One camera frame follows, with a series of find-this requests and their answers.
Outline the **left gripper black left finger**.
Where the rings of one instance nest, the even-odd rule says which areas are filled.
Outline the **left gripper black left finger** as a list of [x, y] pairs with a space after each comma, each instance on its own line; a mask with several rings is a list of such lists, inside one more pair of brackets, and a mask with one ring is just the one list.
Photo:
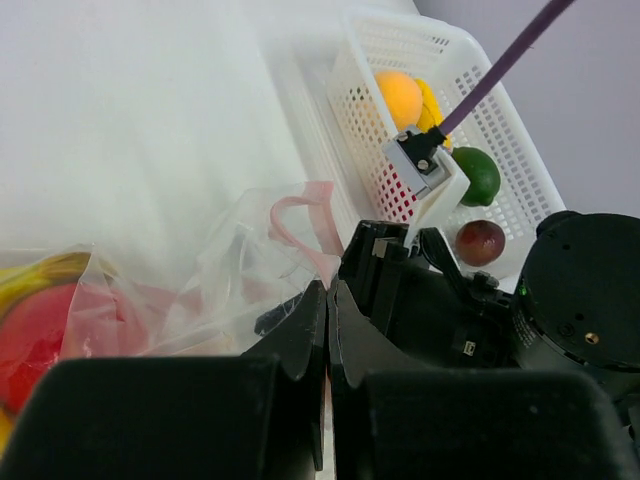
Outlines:
[[311, 479], [323, 468], [326, 291], [239, 356], [68, 360], [37, 386], [5, 479]]

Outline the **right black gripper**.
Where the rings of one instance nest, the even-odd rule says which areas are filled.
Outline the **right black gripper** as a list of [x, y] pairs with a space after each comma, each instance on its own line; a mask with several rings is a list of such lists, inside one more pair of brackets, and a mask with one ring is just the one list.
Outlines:
[[[358, 310], [395, 347], [440, 368], [513, 368], [510, 294], [484, 271], [463, 274], [435, 228], [405, 246], [405, 224], [363, 220], [344, 252], [339, 277]], [[255, 321], [253, 349], [295, 350], [307, 314], [297, 294]]]

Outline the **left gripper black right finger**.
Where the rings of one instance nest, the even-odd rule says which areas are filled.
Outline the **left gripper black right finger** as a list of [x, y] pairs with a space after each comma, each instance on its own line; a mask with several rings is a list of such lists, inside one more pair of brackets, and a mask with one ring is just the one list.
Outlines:
[[606, 394], [581, 373], [430, 369], [328, 295], [340, 479], [635, 479], [639, 460]]

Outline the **dark purple fake plum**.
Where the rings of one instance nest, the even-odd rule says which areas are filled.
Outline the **dark purple fake plum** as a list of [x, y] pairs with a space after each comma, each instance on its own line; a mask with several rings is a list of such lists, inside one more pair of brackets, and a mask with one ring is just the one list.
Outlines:
[[475, 220], [466, 223], [457, 233], [454, 248], [459, 258], [469, 266], [482, 267], [497, 260], [504, 252], [506, 236], [496, 223]]

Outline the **red fake apple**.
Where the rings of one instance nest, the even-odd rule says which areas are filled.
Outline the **red fake apple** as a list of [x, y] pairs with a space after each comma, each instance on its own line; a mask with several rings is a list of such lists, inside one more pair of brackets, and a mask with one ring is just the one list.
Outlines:
[[405, 185], [397, 169], [388, 164], [377, 176], [376, 207], [383, 220], [408, 223], [414, 215], [416, 196]]

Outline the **clear zip top bag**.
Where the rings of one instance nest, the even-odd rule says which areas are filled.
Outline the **clear zip top bag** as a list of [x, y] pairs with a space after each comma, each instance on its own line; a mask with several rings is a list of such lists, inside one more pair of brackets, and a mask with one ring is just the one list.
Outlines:
[[331, 284], [344, 252], [333, 191], [329, 181], [311, 181], [245, 192], [214, 222], [187, 275], [159, 269], [144, 279], [96, 246], [5, 251], [1, 270], [90, 253], [77, 284], [100, 291], [102, 300], [93, 307], [86, 294], [75, 294], [64, 345], [82, 343], [90, 358], [240, 352], [258, 340], [261, 314], [313, 281]]

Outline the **green fake lime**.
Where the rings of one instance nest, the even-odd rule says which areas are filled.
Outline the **green fake lime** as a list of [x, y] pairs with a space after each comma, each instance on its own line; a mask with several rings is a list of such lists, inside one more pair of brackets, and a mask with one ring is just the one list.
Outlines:
[[500, 192], [501, 175], [494, 160], [475, 147], [455, 147], [452, 158], [470, 184], [461, 199], [467, 207], [488, 207]]

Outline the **orange yellow fake peach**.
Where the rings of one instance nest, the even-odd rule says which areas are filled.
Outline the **orange yellow fake peach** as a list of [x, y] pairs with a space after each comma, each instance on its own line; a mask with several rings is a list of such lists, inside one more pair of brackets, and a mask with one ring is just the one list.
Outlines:
[[396, 128], [404, 130], [416, 125], [423, 107], [416, 81], [400, 71], [380, 71], [375, 80]]

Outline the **yellow fake corn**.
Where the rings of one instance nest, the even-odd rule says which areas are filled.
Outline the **yellow fake corn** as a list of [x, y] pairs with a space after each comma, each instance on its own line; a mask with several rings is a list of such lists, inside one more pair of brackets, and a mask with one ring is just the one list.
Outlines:
[[430, 86], [422, 79], [415, 78], [422, 94], [422, 110], [416, 126], [422, 132], [427, 132], [432, 127], [438, 126], [443, 121], [443, 115], [438, 101]]

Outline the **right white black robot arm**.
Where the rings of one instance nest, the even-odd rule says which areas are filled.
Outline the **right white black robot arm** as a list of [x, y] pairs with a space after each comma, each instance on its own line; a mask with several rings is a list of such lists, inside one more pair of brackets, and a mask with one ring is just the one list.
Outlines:
[[464, 272], [436, 229], [361, 221], [338, 277], [356, 311], [417, 367], [579, 372], [639, 422], [639, 222], [564, 210], [543, 220], [505, 290]]

